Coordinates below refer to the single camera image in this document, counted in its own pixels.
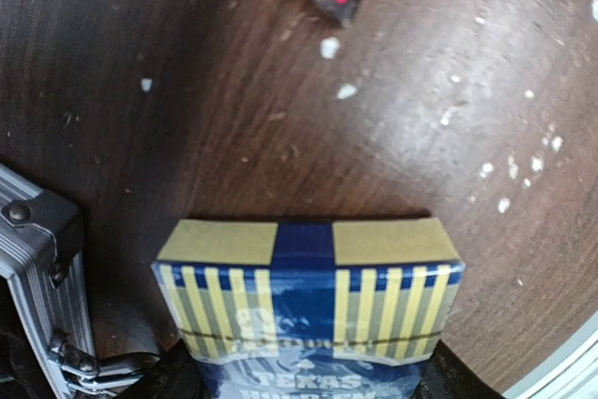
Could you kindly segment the blue gold card deck box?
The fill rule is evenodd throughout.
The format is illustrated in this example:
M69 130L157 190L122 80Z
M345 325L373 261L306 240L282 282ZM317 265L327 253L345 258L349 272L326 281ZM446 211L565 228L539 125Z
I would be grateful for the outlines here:
M442 223L182 220L152 270L214 398L408 398L465 264Z

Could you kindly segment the silver aluminium poker case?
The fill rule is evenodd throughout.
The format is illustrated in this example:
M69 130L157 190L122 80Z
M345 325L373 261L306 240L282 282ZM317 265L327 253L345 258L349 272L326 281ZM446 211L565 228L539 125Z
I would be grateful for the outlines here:
M114 397L159 360L147 352L96 357L83 245L77 205L1 168L1 275L53 398Z

